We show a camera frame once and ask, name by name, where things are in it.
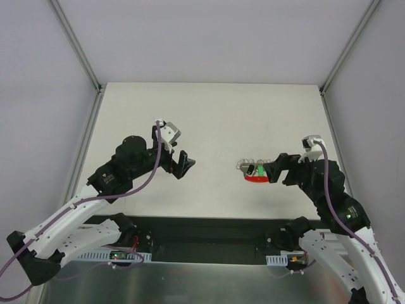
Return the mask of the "green headed key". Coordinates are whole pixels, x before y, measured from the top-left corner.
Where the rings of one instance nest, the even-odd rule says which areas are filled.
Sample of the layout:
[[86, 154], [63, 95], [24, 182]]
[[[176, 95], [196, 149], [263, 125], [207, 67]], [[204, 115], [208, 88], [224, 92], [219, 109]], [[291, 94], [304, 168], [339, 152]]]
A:
[[262, 165], [258, 165], [257, 172], [259, 176], [264, 176], [264, 169]]

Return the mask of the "red handled metal key holder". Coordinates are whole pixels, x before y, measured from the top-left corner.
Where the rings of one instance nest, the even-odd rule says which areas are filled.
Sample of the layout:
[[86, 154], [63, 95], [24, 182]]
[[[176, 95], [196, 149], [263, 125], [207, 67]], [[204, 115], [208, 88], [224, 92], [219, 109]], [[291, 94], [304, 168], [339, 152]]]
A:
[[257, 161], [253, 159], [242, 159], [237, 163], [236, 168], [243, 173], [246, 181], [262, 184], [269, 181], [264, 170], [264, 164], [270, 162], [270, 159], [260, 159]]

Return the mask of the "black headed key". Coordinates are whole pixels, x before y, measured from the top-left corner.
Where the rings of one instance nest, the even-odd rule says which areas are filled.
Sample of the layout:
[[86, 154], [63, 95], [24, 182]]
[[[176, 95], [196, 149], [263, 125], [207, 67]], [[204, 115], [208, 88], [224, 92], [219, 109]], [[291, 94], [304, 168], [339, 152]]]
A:
[[248, 166], [248, 168], [247, 168], [246, 174], [247, 174], [247, 175], [254, 175], [255, 170], [256, 170], [255, 165], [250, 164], [250, 165]]

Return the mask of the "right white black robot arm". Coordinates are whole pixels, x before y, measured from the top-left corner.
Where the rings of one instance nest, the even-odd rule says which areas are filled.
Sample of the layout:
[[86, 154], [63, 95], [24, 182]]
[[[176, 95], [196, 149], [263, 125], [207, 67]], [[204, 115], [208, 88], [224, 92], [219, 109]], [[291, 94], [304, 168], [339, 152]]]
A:
[[346, 250], [346, 262], [305, 217], [291, 220], [269, 235], [279, 250], [302, 249], [322, 266], [345, 292], [349, 303], [404, 303], [404, 291], [395, 282], [380, 250], [371, 222], [360, 202], [344, 188], [345, 176], [336, 161], [299, 161], [282, 153], [263, 165], [269, 183], [282, 172], [285, 186], [297, 186], [313, 202], [321, 222]]

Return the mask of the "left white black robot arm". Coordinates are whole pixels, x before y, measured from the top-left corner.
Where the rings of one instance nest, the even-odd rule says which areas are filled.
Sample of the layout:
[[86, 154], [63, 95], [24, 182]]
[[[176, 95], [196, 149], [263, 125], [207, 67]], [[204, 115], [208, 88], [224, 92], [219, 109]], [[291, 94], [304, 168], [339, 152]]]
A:
[[157, 169], [181, 179], [195, 164], [185, 151], [173, 160], [173, 147], [181, 131], [171, 122], [158, 120], [152, 127], [153, 146], [141, 136], [128, 136], [114, 155], [100, 166], [85, 186], [63, 207], [37, 227], [14, 231], [7, 237], [17, 260], [32, 286], [50, 281], [67, 263], [94, 248], [134, 242], [137, 229], [123, 213], [78, 232], [78, 228], [117, 199], [143, 190]]

